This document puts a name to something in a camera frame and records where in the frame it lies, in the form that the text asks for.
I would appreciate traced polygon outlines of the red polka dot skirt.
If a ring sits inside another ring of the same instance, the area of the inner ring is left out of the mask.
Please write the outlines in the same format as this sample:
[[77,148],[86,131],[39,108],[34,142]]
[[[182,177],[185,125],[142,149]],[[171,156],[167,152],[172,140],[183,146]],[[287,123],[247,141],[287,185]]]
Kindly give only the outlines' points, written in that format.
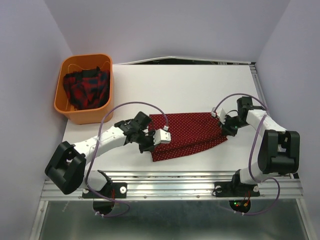
[[194,155],[228,140],[222,134],[219,120],[209,112],[169,113],[166,116],[171,141],[155,148],[151,153],[153,162]]

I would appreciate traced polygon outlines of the red black plaid skirt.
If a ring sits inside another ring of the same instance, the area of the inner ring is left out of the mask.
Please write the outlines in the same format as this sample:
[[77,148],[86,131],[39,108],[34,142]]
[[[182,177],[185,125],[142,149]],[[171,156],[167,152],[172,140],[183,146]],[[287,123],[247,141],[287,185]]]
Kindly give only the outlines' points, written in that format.
[[99,67],[74,71],[63,77],[63,88],[76,110],[97,109],[110,98],[111,73]]

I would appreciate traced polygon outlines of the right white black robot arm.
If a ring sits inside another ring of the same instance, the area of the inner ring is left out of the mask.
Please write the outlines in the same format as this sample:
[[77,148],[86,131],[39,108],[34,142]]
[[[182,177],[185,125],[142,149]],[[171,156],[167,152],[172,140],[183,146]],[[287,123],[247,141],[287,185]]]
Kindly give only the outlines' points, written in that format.
[[224,136],[234,137],[240,128],[247,126],[255,129],[248,166],[237,170],[230,182],[215,183],[217,193],[230,191],[242,195],[273,176],[298,171],[300,134],[276,123],[267,106],[258,98],[246,93],[238,93],[237,97],[236,116],[230,116],[219,105],[212,109],[211,115],[218,119]]

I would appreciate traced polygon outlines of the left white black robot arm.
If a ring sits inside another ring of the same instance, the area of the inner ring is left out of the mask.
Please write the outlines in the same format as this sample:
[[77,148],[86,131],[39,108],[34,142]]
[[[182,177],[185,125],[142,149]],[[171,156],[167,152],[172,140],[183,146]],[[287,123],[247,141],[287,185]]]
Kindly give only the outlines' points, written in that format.
[[130,143],[138,144],[141,153],[152,152],[160,143],[161,130],[145,132],[151,121],[140,111],[135,118],[117,122],[100,135],[76,143],[63,141],[44,173],[65,195],[83,188],[106,197],[111,193],[111,179],[100,170],[92,170],[94,158]]

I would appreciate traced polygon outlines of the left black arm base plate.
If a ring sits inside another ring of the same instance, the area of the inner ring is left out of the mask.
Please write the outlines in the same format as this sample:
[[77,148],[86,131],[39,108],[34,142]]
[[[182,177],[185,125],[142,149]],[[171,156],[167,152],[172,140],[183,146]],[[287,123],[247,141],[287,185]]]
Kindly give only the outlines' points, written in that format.
[[[125,199],[127,197],[128,184],[126,182],[113,182],[107,183],[100,191],[97,191],[100,195],[110,199]],[[89,191],[88,193],[82,193],[83,199],[96,199],[98,195]]]

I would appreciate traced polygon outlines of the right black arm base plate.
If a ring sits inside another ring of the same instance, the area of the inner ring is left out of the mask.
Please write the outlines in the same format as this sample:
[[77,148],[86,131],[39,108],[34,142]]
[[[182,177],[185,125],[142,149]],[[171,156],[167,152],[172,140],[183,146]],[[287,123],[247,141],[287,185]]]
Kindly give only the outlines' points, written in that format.
[[254,191],[257,185],[243,184],[243,183],[232,183],[231,181],[216,181],[214,182],[214,190],[212,194],[217,198],[248,198],[248,197],[259,197],[260,191]]

